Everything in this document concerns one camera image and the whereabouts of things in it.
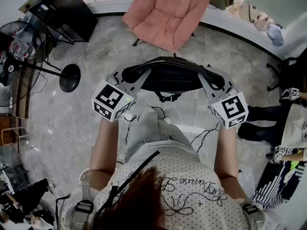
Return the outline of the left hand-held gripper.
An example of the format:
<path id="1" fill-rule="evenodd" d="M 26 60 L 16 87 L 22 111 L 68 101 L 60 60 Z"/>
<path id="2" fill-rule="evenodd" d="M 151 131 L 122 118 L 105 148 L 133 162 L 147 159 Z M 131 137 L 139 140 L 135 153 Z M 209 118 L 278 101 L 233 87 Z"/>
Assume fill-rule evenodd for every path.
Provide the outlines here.
<path id="1" fill-rule="evenodd" d="M 124 65 L 119 65 L 106 80 L 101 80 L 92 96 L 92 110 L 110 122 L 119 119 L 131 108 L 137 92 L 151 73 L 148 69 L 144 73 L 124 77 L 124 69 Z"/>

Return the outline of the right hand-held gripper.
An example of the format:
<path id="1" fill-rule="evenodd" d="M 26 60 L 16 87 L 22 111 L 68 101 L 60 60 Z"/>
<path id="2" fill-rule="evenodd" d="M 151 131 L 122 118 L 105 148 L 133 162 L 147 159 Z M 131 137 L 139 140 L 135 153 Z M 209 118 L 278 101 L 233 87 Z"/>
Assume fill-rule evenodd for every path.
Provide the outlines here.
<path id="1" fill-rule="evenodd" d="M 226 72 L 220 74 L 224 79 L 224 88 L 209 83 L 198 73 L 199 80 L 211 104 L 212 114 L 226 128 L 236 127 L 244 123 L 248 116 L 248 105 L 242 92 L 234 87 L 233 80 Z"/>

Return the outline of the black bag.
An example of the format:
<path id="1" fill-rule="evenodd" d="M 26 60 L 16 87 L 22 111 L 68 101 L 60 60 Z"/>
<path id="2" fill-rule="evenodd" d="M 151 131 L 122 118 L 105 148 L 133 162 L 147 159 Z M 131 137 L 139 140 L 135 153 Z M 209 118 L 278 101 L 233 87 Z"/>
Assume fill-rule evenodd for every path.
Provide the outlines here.
<path id="1" fill-rule="evenodd" d="M 155 92 L 160 99 L 162 99 L 161 92 L 181 95 L 200 89 L 203 85 L 199 76 L 204 77 L 214 91 L 224 90 L 225 86 L 225 80 L 221 75 L 180 57 L 157 57 L 126 68 L 122 72 L 123 81 L 136 83 L 147 70 L 151 72 L 141 84 L 141 89 Z"/>

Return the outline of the pink cushioned chair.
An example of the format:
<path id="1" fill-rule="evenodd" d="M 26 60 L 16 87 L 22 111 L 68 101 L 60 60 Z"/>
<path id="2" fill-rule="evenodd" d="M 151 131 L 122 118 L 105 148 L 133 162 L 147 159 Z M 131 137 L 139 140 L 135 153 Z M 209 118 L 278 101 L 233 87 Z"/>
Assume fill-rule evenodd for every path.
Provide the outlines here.
<path id="1" fill-rule="evenodd" d="M 138 39 L 176 53 L 191 37 L 210 0 L 134 0 L 123 22 Z"/>

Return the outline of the person's left forearm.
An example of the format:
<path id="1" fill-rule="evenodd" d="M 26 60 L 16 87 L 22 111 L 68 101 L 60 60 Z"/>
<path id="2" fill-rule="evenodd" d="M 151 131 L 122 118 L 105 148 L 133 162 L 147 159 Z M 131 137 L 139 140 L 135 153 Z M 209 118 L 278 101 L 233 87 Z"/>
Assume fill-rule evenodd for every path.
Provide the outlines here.
<path id="1" fill-rule="evenodd" d="M 112 175 L 116 168 L 118 151 L 118 120 L 109 122 L 102 118 L 97 139 L 92 149 L 89 168 Z"/>

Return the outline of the person's right forearm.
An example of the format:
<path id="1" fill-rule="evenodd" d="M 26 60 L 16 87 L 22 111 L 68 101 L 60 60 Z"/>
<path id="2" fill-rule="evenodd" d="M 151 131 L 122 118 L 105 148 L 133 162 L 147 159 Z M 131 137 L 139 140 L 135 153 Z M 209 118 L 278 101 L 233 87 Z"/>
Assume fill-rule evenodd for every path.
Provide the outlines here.
<path id="1" fill-rule="evenodd" d="M 236 149 L 236 129 L 226 129 L 220 125 L 217 149 L 214 161 L 214 172 L 219 179 L 238 177 L 238 158 Z"/>

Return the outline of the gray trousers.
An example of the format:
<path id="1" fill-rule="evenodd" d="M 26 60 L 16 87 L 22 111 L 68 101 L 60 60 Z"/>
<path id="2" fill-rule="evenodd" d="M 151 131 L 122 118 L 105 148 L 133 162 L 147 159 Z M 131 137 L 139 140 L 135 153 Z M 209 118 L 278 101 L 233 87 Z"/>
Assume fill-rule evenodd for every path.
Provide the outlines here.
<path id="1" fill-rule="evenodd" d="M 174 140 L 192 148 L 190 141 L 177 126 L 160 118 L 153 107 L 145 107 L 138 123 L 129 134 L 125 161 L 145 143 L 161 140 Z"/>

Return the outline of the black standing fan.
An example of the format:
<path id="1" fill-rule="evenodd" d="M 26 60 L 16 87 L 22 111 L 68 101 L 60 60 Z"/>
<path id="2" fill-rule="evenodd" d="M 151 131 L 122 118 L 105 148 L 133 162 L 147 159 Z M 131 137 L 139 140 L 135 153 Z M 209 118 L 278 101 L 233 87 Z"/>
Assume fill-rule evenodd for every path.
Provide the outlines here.
<path id="1" fill-rule="evenodd" d="M 35 48 L 32 59 L 21 60 L 11 54 L 11 43 L 17 39 L 32 41 Z M 0 27 L 0 107 L 13 105 L 30 94 L 41 73 L 57 76 L 64 92 L 77 88 L 81 78 L 77 65 L 70 64 L 64 69 L 43 67 L 55 42 L 46 27 L 39 30 L 24 21 L 14 21 Z"/>

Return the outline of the black office chair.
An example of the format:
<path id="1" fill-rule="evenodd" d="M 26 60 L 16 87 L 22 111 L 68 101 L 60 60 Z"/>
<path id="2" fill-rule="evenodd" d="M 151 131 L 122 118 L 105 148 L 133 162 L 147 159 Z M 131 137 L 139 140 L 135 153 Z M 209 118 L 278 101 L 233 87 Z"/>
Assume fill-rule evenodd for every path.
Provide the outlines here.
<path id="1" fill-rule="evenodd" d="M 278 79 L 274 86 L 267 87 L 267 91 L 270 92 L 279 87 L 281 92 L 287 88 L 297 88 L 302 92 L 307 92 L 307 58 L 290 57 L 277 68 L 268 63 L 266 67 L 271 69 Z"/>

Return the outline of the blue cloth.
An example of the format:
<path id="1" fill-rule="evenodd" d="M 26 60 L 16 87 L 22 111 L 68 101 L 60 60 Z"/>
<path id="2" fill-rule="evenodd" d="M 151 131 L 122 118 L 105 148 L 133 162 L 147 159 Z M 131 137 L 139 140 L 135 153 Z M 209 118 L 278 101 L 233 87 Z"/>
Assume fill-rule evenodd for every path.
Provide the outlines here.
<path id="1" fill-rule="evenodd" d="M 267 36 L 271 39 L 274 46 L 280 47 L 284 44 L 284 39 L 282 36 L 282 29 L 276 24 L 269 24 L 266 30 Z"/>

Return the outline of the beige handbag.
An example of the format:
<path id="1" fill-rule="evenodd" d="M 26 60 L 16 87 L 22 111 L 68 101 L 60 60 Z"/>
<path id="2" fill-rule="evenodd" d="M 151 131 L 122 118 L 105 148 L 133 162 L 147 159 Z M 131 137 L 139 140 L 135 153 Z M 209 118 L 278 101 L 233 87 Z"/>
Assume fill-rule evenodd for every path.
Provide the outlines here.
<path id="1" fill-rule="evenodd" d="M 272 17 L 251 4 L 248 5 L 248 18 L 258 31 L 266 31 L 269 25 L 275 22 Z"/>

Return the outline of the cream tote bag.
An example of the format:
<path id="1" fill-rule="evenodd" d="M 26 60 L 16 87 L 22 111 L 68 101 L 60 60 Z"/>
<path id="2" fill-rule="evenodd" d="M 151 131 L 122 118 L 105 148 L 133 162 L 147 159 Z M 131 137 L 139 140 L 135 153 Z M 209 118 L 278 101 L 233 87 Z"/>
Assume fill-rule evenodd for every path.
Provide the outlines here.
<path id="1" fill-rule="evenodd" d="M 307 148 L 307 108 L 292 104 L 285 123 L 281 146 Z"/>

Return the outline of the black monitor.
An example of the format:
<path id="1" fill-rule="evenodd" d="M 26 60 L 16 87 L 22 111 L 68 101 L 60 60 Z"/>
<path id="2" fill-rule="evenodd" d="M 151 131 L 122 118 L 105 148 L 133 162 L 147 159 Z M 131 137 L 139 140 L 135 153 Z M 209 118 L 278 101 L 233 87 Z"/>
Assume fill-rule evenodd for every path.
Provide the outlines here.
<path id="1" fill-rule="evenodd" d="M 35 0 L 29 11 L 63 42 L 89 42 L 97 18 L 83 0 Z"/>

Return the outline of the white dotted shirt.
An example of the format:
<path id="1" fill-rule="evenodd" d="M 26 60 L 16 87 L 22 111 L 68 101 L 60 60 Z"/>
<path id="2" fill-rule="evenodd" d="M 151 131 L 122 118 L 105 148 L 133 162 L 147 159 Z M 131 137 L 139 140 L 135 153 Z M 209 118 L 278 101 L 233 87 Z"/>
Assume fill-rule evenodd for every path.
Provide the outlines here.
<path id="1" fill-rule="evenodd" d="M 89 169 L 60 212 L 61 230 L 265 230 L 236 178 L 219 179 L 193 148 L 142 145 L 112 175 Z"/>

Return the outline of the pack of water bottles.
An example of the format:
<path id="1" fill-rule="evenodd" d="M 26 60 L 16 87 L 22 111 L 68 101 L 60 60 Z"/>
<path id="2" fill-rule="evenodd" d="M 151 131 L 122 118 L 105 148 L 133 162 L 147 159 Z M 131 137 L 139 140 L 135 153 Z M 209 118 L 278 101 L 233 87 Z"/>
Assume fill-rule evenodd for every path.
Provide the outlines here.
<path id="1" fill-rule="evenodd" d="M 35 55 L 35 48 L 32 41 L 21 39 L 14 40 L 10 46 L 11 54 L 21 60 L 32 59 Z"/>

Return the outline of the brown wooden stool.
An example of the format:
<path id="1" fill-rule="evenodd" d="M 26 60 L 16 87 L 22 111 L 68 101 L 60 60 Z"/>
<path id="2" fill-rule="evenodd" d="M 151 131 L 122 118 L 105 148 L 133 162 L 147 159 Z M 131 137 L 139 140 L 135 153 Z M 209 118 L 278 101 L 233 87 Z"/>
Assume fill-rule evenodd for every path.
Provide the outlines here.
<path id="1" fill-rule="evenodd" d="M 0 115 L 0 146 L 13 146 L 20 153 L 21 140 L 26 139 L 29 134 L 25 126 L 11 115 Z"/>

